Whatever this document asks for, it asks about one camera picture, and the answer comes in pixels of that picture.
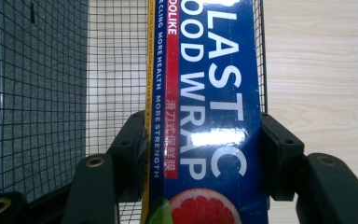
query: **yellow stripe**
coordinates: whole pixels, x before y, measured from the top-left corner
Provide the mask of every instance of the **yellow stripe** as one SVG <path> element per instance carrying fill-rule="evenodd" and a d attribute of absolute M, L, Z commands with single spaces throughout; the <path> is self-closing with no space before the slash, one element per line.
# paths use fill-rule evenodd
<path fill-rule="evenodd" d="M 148 34 L 147 34 L 147 80 L 146 80 L 146 107 L 145 107 L 145 129 L 147 134 L 147 151 L 145 155 L 145 185 L 142 202 L 142 223 L 145 224 L 149 211 L 149 179 L 150 179 L 150 143 L 151 143 L 151 121 L 153 104 L 153 68 L 154 68 L 154 45 L 155 45 L 155 0 L 149 0 L 148 6 Z"/>

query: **citrus slice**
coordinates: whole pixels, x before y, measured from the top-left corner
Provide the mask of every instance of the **citrus slice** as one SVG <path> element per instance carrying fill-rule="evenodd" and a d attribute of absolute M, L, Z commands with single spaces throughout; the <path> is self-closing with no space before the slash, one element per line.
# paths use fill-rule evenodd
<path fill-rule="evenodd" d="M 172 224 L 170 202 L 165 198 L 157 198 L 150 206 L 146 224 Z"/>
<path fill-rule="evenodd" d="M 174 224 L 241 224 L 234 204 L 212 189 L 188 189 L 170 200 Z"/>

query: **metal mesh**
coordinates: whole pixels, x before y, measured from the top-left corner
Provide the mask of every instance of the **metal mesh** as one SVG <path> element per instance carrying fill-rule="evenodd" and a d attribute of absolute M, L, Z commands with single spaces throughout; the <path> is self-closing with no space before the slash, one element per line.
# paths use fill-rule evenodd
<path fill-rule="evenodd" d="M 261 0 L 254 11 L 267 112 Z M 71 182 L 145 108 L 146 22 L 146 0 L 0 1 L 0 192 L 31 202 Z M 140 209 L 122 204 L 122 220 Z"/>

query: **wooden table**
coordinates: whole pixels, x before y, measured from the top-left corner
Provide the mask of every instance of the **wooden table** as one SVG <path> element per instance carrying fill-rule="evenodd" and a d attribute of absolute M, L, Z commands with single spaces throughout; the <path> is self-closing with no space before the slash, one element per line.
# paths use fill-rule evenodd
<path fill-rule="evenodd" d="M 264 1 L 268 112 L 358 176 L 358 1 Z M 272 202 L 270 223 L 298 223 Z"/>

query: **wood grain surface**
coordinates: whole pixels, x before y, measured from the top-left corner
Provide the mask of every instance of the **wood grain surface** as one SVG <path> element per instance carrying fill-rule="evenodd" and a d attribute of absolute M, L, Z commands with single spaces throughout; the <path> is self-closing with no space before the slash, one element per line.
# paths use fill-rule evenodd
<path fill-rule="evenodd" d="M 358 176 L 358 1 L 264 1 L 268 112 Z M 270 223 L 298 223 L 271 203 Z"/>

